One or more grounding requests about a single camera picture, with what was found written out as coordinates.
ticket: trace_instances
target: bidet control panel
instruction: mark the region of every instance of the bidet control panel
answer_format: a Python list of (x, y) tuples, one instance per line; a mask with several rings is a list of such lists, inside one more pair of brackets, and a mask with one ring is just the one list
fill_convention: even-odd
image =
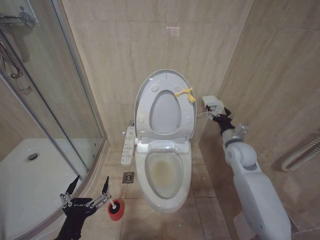
[(121, 157), (122, 166), (131, 165), (131, 161), (134, 156), (135, 138), (136, 138), (135, 127), (128, 126), (126, 129), (126, 135), (125, 135), (122, 157)]

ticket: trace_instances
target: tiled floor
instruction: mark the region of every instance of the tiled floor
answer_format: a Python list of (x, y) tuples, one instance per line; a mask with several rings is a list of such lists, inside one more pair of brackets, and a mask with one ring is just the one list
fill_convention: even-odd
[(122, 184), (124, 172), (134, 172), (135, 165), (121, 166), (122, 146), (111, 146), (98, 184), (90, 197), (100, 194), (109, 176), (114, 199), (125, 201), (124, 215), (112, 221), (107, 205), (88, 217), (82, 228), (84, 240), (230, 240), (215, 191), (197, 145), (192, 145), (191, 187), (184, 205), (175, 213), (161, 214), (144, 200), (134, 182)]

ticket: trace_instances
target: shower enclosure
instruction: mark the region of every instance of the shower enclosure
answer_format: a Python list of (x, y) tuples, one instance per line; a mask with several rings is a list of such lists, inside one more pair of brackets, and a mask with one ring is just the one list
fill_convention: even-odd
[(56, 216), (106, 141), (59, 0), (0, 2), (0, 239)]

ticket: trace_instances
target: yellow clip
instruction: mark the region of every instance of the yellow clip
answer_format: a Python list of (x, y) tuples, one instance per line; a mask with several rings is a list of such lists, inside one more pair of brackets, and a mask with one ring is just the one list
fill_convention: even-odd
[(188, 94), (188, 99), (191, 103), (194, 103), (196, 101), (196, 99), (191, 95), (191, 91), (192, 91), (192, 87), (189, 89), (184, 89), (182, 90), (182, 92), (178, 92), (176, 93), (174, 96), (175, 97), (179, 97), (181, 94)]

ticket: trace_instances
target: toilet lid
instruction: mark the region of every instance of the toilet lid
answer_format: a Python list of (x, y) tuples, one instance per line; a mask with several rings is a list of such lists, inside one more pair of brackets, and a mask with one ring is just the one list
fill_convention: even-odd
[(189, 140), (195, 129), (196, 102), (187, 94), (175, 97), (191, 86), (178, 72), (159, 70), (142, 84), (134, 105), (136, 135), (139, 139)]

